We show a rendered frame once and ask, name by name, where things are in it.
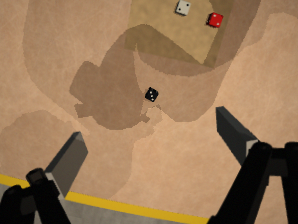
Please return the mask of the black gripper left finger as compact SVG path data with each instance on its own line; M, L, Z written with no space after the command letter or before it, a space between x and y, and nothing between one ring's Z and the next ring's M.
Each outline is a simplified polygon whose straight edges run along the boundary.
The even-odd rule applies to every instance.
M44 171L27 173L29 187L14 185L4 192L0 224L34 224L35 211L42 224L71 224L59 200L66 198L87 154L81 131L73 132Z

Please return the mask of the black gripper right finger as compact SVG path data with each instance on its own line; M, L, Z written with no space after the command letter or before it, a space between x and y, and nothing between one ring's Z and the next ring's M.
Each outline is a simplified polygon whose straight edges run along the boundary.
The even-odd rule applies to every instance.
M288 224L298 224L298 142L273 148L261 142L224 106L217 132L241 165L217 214L207 224L254 224L270 176L281 176Z

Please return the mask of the red die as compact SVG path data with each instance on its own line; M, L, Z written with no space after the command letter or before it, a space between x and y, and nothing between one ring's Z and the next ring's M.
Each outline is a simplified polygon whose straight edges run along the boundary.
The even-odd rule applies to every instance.
M223 16L217 13L210 13L206 25L219 28L222 22Z

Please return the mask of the tan flat mat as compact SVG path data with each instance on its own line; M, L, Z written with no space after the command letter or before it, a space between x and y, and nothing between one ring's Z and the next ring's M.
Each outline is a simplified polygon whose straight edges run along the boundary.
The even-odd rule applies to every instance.
M179 0L132 0L124 49L214 68L234 0L185 0L188 15L175 13ZM209 14L223 15L219 28Z

